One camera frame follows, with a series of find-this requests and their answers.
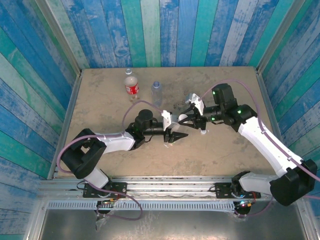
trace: water bottle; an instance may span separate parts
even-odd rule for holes
[[[125,74],[127,75],[124,80],[125,90],[128,93],[129,101],[135,102],[139,99],[138,79],[132,74],[132,69],[129,67],[125,70]]]
[[[162,104],[162,85],[155,81],[151,86],[152,103],[157,107]]]

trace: metal floor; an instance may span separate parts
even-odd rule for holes
[[[257,202],[252,212],[266,202]],[[116,214],[136,217],[137,211]],[[93,210],[49,209],[42,240],[304,240],[307,239],[296,205],[273,203],[261,215],[238,219],[212,211],[145,211],[138,221],[109,218],[96,230]]]

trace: metal base plate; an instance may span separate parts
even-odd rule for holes
[[[230,182],[217,182],[214,184],[215,189],[212,190],[215,192],[215,196],[217,199],[253,199],[254,195],[253,192],[246,192],[241,197],[236,197],[231,190],[231,183]],[[260,199],[261,194],[260,192],[254,192],[255,198]]]
[[[113,182],[111,191],[127,193],[127,183],[126,182]],[[122,199],[125,196],[113,193],[106,193],[99,190],[94,189],[88,183],[84,185],[83,195],[84,198],[109,198],[109,199]]]

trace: clear plastic bottle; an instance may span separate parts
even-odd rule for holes
[[[132,69],[125,70],[127,77],[124,80],[125,90],[128,93],[130,102],[136,102],[139,99],[138,79],[132,74]]]
[[[152,103],[157,107],[162,104],[162,85],[155,81],[151,86]]]

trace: transparent bottle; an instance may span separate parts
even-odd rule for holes
[[[125,70],[125,74],[124,85],[129,96],[129,101],[136,102],[139,99],[138,79],[133,75],[132,69],[129,67]]]
[[[157,107],[162,104],[162,85],[160,82],[155,81],[151,86],[152,103]]]

